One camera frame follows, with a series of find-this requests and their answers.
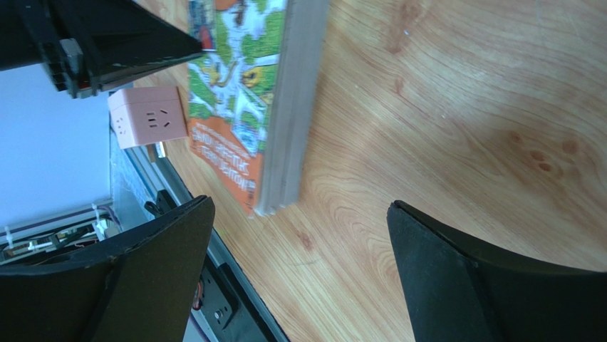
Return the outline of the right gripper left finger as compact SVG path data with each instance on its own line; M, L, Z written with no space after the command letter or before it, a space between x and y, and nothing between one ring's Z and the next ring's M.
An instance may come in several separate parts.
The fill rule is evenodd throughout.
M1 268L3 341L181 341L215 206L200 196L36 265Z

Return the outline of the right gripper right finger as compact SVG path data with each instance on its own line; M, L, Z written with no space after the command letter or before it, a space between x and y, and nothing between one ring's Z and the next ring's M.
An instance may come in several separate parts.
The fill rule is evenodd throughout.
M540 261L397 200L387 213L416 341L604 341L606 274Z

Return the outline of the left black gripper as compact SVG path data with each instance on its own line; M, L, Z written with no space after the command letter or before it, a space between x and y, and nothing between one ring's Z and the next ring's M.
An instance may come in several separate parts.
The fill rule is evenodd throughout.
M135 1L1 2L1 70L38 64L72 98L200 56L197 39Z

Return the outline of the orange 78-storey treehouse book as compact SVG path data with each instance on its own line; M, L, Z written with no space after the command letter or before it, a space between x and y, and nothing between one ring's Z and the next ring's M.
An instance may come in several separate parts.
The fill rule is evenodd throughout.
M191 151L248 215L298 201L328 1L191 1Z

